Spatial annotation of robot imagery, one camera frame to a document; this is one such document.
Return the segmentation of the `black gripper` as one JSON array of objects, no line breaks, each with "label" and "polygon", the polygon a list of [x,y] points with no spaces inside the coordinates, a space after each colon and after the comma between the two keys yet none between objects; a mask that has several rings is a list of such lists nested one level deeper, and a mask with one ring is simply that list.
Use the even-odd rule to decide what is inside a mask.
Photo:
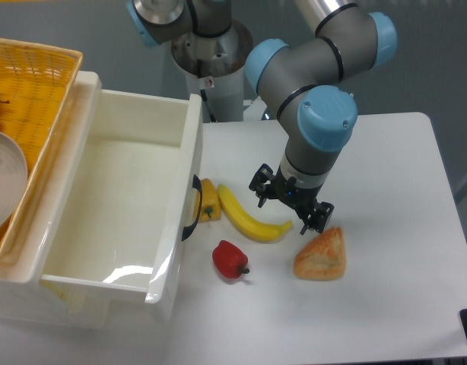
[{"label": "black gripper", "polygon": [[302,187],[300,179],[285,178],[280,170],[274,174],[266,163],[256,171],[249,184],[249,189],[259,200],[257,204],[259,208],[267,200],[274,199],[295,210],[303,221],[301,235],[308,230],[322,233],[331,219],[334,205],[316,200],[321,187],[322,185],[313,188]]}]

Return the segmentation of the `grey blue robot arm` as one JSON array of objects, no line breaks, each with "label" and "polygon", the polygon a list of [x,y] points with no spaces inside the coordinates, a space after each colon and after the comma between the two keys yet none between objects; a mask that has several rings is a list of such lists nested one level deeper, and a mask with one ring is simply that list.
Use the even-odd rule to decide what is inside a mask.
[{"label": "grey blue robot arm", "polygon": [[317,195],[358,111],[339,84],[388,62],[398,36],[386,15],[355,1],[298,1],[313,38],[291,47],[280,39],[254,44],[232,17],[229,1],[129,1],[127,11],[143,43],[170,43],[189,92],[203,102],[209,122],[242,116],[243,86],[252,89],[288,135],[278,169],[261,166],[249,187],[260,202],[293,209],[305,230],[322,232],[332,215]]}]

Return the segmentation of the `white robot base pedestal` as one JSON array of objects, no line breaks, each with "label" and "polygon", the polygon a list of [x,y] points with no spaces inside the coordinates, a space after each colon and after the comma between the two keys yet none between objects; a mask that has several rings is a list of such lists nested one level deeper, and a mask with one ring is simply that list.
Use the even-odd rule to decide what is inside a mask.
[{"label": "white robot base pedestal", "polygon": [[188,92],[201,97],[204,122],[243,120],[244,65],[252,49],[253,38],[238,21],[219,37],[190,32],[172,41],[172,57]]}]

